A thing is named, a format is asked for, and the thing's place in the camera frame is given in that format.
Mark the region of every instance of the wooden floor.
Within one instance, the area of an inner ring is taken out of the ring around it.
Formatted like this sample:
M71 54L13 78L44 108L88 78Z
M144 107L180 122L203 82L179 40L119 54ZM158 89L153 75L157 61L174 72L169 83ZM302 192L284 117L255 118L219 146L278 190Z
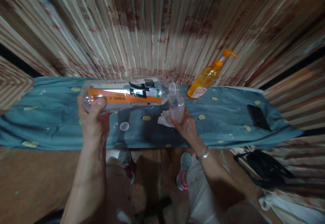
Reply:
M133 150L136 163L131 201L136 212L170 196L173 206L164 212L166 223L185 223L188 196L180 191L175 178L180 157L190 148ZM227 165L240 188L258 206L261 189L255 186L233 160L229 150L214 150L220 162ZM63 205L71 188L79 151L24 151L0 147L0 223L34 223ZM281 223L272 212L263 211L274 223ZM146 223L158 223L151 217Z

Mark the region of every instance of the pump nozzle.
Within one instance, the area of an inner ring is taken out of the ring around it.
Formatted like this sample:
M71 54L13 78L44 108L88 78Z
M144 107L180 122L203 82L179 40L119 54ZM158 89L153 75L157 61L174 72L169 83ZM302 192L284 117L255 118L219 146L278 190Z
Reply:
M235 58L238 58L238 56L236 56L235 54L233 54L233 51L230 50L230 49L225 49L225 50L223 51L222 55L223 55L224 57L233 56L233 57L235 57Z
M235 54L233 54L233 51L230 49L225 49L222 53L222 57L216 61L214 61L214 63L212 64L212 67L214 69L220 69L223 65L223 61L225 59L225 57L229 57L229 56L233 56L235 58L238 58L238 56L236 56Z

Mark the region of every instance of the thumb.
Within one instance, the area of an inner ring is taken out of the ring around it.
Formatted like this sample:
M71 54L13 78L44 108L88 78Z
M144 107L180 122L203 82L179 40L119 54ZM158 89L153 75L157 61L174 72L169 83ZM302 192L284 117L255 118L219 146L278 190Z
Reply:
M172 124L175 126L176 129L179 128L179 123L178 123L178 121L175 120L175 118L170 116L170 121L172 122Z
M104 98L99 98L98 100L96 100L95 103L91 105L89 117L91 117L92 119L96 119L105 105L106 100Z

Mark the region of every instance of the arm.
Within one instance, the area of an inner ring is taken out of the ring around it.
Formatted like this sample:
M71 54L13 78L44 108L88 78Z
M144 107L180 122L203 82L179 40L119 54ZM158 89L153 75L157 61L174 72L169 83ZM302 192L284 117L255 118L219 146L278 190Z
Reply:
M87 112L78 97L84 144L61 223L104 223L109 114L99 114L105 104L104 99L98 99Z
M207 147L198 135L195 119L190 116L187 108L185 108L181 123L172 117L171 122L193 148L197 157L201 157L206 152ZM212 193L223 211L245 198L244 194L238 191L239 188L231 174L219 162L213 151L210 151L209 156L200 163Z

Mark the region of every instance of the clear plastic bottle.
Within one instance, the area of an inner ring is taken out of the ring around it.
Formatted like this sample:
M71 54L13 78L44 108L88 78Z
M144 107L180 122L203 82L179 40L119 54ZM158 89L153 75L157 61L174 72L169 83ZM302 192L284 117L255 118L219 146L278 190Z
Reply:
M160 77L127 80L88 80L81 94L87 111L99 98L106 100L102 114L147 105L162 105L169 99L169 88Z
M176 83L169 84L170 97L168 100L169 113L177 122L181 122L185 110L185 100L180 94L178 85Z

